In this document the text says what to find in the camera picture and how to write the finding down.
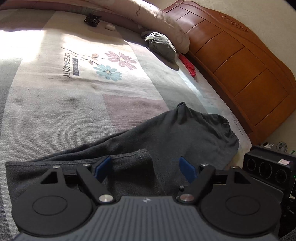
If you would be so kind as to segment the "dark grey sweatpants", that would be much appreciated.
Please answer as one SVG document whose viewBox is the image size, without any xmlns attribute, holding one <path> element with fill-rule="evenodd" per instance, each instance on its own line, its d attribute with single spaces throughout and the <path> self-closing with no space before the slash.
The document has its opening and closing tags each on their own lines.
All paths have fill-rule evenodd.
<svg viewBox="0 0 296 241">
<path fill-rule="evenodd" d="M 72 171 L 110 156 L 111 172 L 104 185 L 121 196 L 175 195 L 187 180 L 179 158 L 192 165 L 207 163 L 223 169 L 236 155 L 239 139 L 229 122 L 218 114 L 200 113 L 184 102 L 128 131 L 28 162 L 7 162 L 6 179 L 11 201 L 24 193 L 49 168 Z"/>
</svg>

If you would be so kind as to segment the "white earbud case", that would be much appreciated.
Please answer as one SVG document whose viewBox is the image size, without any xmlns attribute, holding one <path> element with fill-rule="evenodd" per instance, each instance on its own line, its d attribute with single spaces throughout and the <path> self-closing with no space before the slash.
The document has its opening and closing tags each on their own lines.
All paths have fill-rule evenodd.
<svg viewBox="0 0 296 241">
<path fill-rule="evenodd" d="M 110 30 L 110 31 L 115 31 L 115 30 L 116 30 L 116 27 L 115 27 L 114 25 L 112 25 L 112 24 L 107 24 L 107 25 L 105 26 L 105 28 L 106 28 L 107 30 Z"/>
</svg>

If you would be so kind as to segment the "black hair claw clip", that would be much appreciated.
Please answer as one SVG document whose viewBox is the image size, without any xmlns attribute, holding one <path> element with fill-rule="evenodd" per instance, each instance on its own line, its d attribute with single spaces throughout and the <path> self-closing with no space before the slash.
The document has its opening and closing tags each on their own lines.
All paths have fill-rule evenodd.
<svg viewBox="0 0 296 241">
<path fill-rule="evenodd" d="M 84 23 L 91 27 L 97 27 L 101 19 L 101 16 L 94 15 L 94 14 L 88 14 L 84 20 Z"/>
</svg>

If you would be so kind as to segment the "orange wooden headboard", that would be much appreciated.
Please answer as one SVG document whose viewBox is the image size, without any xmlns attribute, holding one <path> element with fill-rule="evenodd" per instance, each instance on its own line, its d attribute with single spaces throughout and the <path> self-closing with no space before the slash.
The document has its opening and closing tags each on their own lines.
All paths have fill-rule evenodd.
<svg viewBox="0 0 296 241">
<path fill-rule="evenodd" d="M 188 34 L 189 57 L 252 144 L 262 143 L 294 112 L 293 73 L 248 27 L 192 1 L 177 1 L 165 12 Z"/>
</svg>

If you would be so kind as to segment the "small green desk fan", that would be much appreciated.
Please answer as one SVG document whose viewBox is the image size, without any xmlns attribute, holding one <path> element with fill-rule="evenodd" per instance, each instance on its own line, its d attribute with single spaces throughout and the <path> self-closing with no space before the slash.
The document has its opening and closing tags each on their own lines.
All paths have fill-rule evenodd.
<svg viewBox="0 0 296 241">
<path fill-rule="evenodd" d="M 286 153 L 286 152 L 288 151 L 287 143 L 285 143 L 285 142 L 279 142 L 279 143 L 276 145 L 276 150 L 279 151 L 279 152 L 284 152 L 284 153 Z"/>
</svg>

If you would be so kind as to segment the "pink floral folded quilt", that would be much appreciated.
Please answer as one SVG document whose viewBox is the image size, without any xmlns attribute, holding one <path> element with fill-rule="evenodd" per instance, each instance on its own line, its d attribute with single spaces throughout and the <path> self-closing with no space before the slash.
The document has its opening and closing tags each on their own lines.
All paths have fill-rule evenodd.
<svg viewBox="0 0 296 241">
<path fill-rule="evenodd" d="M 87 8 L 122 16 L 148 30 L 168 37 L 175 49 L 183 54 L 189 51 L 190 40 L 180 25 L 163 10 L 146 1 L 1 1 L 1 9 L 54 9 L 79 11 Z"/>
</svg>

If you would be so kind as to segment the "grey bundled cloth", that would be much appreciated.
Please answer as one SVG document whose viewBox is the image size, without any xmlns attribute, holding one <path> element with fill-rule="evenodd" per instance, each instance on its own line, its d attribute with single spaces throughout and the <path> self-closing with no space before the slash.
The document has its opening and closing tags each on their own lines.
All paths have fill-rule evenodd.
<svg viewBox="0 0 296 241">
<path fill-rule="evenodd" d="M 172 42 L 164 34 L 155 31 L 144 31 L 140 35 L 148 42 L 149 49 L 171 63 L 174 63 L 177 57 L 177 52 Z"/>
</svg>

